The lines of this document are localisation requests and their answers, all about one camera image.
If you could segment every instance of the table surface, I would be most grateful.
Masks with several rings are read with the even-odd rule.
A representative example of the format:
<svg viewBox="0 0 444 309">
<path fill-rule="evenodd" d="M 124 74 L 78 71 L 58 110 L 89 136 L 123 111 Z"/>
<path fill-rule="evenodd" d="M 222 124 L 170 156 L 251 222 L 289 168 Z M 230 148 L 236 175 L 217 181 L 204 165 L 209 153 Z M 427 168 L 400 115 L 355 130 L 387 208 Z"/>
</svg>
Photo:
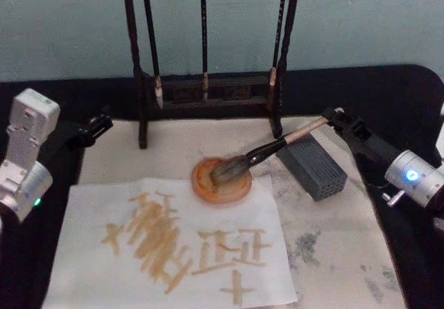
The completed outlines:
<svg viewBox="0 0 444 309">
<path fill-rule="evenodd" d="M 284 133 L 312 119 L 285 118 Z M 152 122 L 147 150 L 139 150 L 137 133 L 137 123 L 114 122 L 114 128 L 87 149 L 79 184 L 189 178 L 204 157 L 229 157 L 272 140 L 266 119 Z M 341 193 L 316 203 L 275 156 L 252 169 L 254 176 L 272 178 L 299 297 L 296 305 L 287 307 L 405 308 L 384 235 L 350 150 L 328 126 L 313 136 L 348 175 Z"/>
</svg>

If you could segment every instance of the blue led light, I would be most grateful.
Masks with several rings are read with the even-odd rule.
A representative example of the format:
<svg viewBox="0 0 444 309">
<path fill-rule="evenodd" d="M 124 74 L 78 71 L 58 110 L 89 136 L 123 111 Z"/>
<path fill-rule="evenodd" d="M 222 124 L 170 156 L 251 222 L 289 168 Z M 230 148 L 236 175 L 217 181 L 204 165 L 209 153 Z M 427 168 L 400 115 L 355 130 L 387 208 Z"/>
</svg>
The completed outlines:
<svg viewBox="0 0 444 309">
<path fill-rule="evenodd" d="M 415 170 L 410 169 L 406 174 L 405 178 L 407 178 L 408 181 L 414 182 L 419 178 L 419 173 Z"/>
</svg>

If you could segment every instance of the light blue wall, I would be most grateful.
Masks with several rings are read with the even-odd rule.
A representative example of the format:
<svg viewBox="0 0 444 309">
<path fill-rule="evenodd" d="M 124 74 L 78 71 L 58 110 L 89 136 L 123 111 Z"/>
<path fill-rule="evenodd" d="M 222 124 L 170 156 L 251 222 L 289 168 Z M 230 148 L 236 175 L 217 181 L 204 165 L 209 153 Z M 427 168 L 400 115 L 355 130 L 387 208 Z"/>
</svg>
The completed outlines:
<svg viewBox="0 0 444 309">
<path fill-rule="evenodd" d="M 278 1 L 208 0 L 210 73 L 269 69 Z M 161 73 L 199 73 L 199 0 L 152 5 Z M 289 69 L 407 62 L 444 77 L 443 30 L 444 0 L 299 0 Z M 0 31 L 0 81 L 132 74 L 123 0 L 0 0 Z"/>
</svg>

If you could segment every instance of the brush bristles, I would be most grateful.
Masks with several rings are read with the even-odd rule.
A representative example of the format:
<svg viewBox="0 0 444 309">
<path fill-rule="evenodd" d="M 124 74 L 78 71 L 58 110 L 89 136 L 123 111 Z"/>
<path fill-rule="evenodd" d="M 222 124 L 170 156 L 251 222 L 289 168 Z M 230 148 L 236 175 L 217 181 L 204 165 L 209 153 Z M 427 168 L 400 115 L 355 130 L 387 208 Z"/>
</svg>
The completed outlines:
<svg viewBox="0 0 444 309">
<path fill-rule="evenodd" d="M 219 186 L 242 177 L 249 169 L 247 157 L 236 156 L 216 166 L 210 172 L 210 178 L 215 186 Z"/>
</svg>

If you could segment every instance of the orange dish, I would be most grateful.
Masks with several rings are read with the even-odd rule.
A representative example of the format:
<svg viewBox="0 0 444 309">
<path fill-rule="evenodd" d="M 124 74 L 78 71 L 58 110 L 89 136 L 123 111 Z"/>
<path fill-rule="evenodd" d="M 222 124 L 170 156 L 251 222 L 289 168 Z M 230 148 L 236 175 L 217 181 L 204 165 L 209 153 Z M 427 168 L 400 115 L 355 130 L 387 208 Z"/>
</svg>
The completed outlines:
<svg viewBox="0 0 444 309">
<path fill-rule="evenodd" d="M 232 203 L 244 198 L 251 189 L 252 177 L 248 172 L 241 178 L 222 184 L 213 185 L 210 172 L 224 161 L 222 158 L 206 158 L 200 161 L 191 174 L 193 191 L 203 200 L 210 203 Z"/>
</svg>

